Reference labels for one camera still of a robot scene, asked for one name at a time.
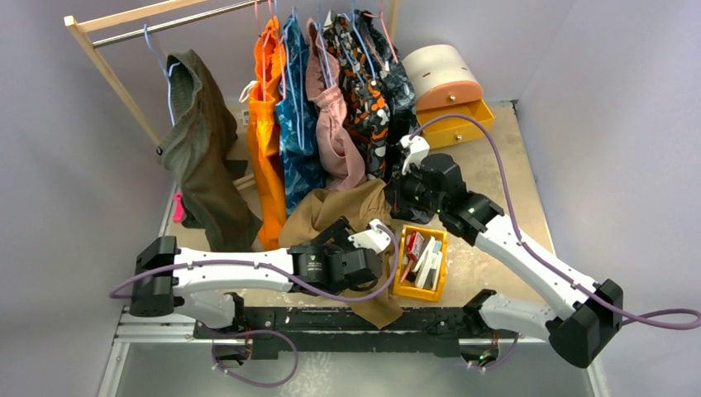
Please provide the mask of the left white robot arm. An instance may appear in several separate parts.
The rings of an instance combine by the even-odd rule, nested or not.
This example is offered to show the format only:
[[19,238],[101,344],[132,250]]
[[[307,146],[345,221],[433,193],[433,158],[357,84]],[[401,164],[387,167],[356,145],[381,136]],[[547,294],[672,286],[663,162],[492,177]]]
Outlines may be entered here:
[[132,316],[173,313],[193,318],[224,337],[239,337],[246,316],[239,289],[300,293],[344,301],[347,290],[373,289],[383,274],[390,230],[378,219],[361,232],[339,218],[309,242],[272,251],[211,252],[180,247],[173,236],[155,239],[137,258]]

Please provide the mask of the tan brown shorts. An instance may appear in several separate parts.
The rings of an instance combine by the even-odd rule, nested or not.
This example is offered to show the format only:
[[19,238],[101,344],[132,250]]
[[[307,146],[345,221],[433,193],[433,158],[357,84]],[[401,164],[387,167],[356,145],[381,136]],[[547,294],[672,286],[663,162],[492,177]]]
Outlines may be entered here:
[[[288,217],[279,234],[279,244],[294,246],[308,242],[341,217],[356,232],[365,230],[374,219],[389,226],[391,217],[384,187],[383,180],[373,179],[349,190],[314,189]],[[349,307],[377,328],[388,326],[403,313],[387,291],[364,302],[350,303]]]

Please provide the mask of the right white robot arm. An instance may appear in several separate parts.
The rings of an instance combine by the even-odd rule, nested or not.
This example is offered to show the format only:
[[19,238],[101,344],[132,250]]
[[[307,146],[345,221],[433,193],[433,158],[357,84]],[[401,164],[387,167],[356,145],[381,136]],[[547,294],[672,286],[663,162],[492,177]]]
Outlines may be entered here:
[[470,334],[518,332],[586,368],[622,328],[622,288],[578,272],[514,226],[492,199],[467,189],[450,155],[406,158],[393,170],[386,196],[399,216],[436,214],[447,232],[506,265],[544,300],[536,304],[482,289],[463,307]]

